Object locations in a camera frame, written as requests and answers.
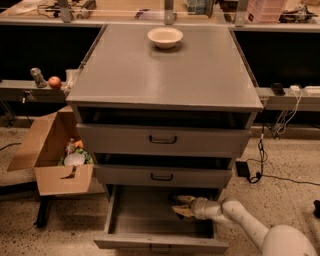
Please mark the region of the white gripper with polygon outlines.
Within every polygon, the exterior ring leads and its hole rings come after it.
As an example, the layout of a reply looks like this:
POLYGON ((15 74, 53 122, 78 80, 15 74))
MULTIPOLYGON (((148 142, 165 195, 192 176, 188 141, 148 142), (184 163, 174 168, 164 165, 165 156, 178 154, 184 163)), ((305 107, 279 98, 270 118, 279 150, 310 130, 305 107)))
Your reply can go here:
POLYGON ((211 201, 203 197, 195 198, 190 195, 179 195, 177 199, 183 204, 172 206, 172 210, 178 215, 184 217, 194 216, 200 220, 214 220, 222 214, 221 205, 217 201, 211 201))

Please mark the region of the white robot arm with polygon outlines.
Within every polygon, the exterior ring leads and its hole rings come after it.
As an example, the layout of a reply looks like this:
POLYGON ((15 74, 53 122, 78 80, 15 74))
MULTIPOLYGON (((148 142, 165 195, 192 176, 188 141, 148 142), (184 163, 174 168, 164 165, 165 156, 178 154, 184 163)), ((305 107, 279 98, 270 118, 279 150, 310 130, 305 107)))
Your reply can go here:
POLYGON ((211 220, 225 227, 240 226, 263 256, 318 256, 309 239, 288 225, 267 228, 236 199, 222 202, 190 195, 172 196, 172 210, 184 217, 211 220))

